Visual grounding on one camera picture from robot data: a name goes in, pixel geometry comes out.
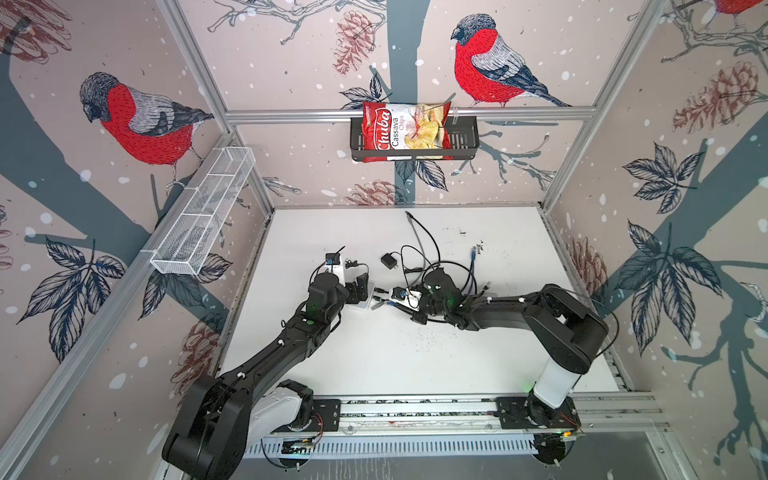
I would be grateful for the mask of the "black power adapter with cord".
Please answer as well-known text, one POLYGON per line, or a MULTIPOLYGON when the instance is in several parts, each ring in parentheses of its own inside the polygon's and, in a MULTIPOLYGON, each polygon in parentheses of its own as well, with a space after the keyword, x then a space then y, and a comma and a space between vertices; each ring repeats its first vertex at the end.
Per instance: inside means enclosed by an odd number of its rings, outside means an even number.
POLYGON ((366 275, 370 274, 370 267, 368 266, 367 263, 360 262, 358 260, 350 260, 350 259, 346 259, 344 261, 344 268, 345 269, 354 269, 354 268, 358 268, 358 267, 364 267, 365 268, 365 274, 366 275))

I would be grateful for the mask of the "white network switch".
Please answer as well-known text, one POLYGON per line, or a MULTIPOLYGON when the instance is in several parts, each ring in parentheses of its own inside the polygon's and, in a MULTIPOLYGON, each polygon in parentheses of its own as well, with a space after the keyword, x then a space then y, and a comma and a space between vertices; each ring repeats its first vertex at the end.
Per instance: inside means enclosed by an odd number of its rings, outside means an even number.
POLYGON ((375 283, 372 281, 369 281, 366 287, 366 298, 364 300, 359 301, 356 304, 351 304, 351 307, 359 310, 363 310, 363 311, 367 310, 371 306, 371 303, 373 300, 374 288, 375 288, 375 283))

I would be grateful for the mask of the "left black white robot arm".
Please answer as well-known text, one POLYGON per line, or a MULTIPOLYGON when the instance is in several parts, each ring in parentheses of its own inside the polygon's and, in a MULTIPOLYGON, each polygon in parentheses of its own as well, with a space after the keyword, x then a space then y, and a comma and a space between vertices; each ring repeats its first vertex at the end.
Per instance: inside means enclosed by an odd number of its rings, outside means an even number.
POLYGON ((240 366, 200 376, 182 399, 161 456, 194 479, 229 479, 251 445, 272 431, 311 422, 311 389, 282 377, 308 359, 336 326, 350 296, 338 276, 317 274, 281 333, 240 366))

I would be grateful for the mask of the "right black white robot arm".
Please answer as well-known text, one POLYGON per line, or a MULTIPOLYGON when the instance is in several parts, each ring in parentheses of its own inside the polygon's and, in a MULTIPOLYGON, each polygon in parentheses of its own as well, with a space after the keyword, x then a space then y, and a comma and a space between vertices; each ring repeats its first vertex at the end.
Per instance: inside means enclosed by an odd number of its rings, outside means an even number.
POLYGON ((526 417, 536 426, 550 426, 565 415, 568 394, 602 354, 609 333, 605 321, 556 284, 520 296, 464 294, 444 269, 433 268, 418 292, 418 302, 406 309, 418 324, 436 321, 463 331, 532 332, 549 355, 524 402, 526 417))

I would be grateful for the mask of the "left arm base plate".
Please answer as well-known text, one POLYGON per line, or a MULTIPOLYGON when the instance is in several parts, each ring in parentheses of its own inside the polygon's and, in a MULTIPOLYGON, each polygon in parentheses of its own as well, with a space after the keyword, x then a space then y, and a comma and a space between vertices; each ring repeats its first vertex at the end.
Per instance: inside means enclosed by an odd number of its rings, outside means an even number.
POLYGON ((312 408, 300 409, 299 418, 291 424, 275 430, 275 433, 309 435, 337 432, 341 417, 340 399, 320 399, 312 402, 312 408))

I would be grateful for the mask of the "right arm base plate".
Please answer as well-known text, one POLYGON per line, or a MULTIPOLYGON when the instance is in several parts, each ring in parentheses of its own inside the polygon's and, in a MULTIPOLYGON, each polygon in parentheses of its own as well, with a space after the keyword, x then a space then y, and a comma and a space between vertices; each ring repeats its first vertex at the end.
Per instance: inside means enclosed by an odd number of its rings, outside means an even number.
POLYGON ((495 416, 503 430, 581 428, 575 403, 569 396, 557 408, 548 406, 532 395, 497 397, 494 402, 495 416))

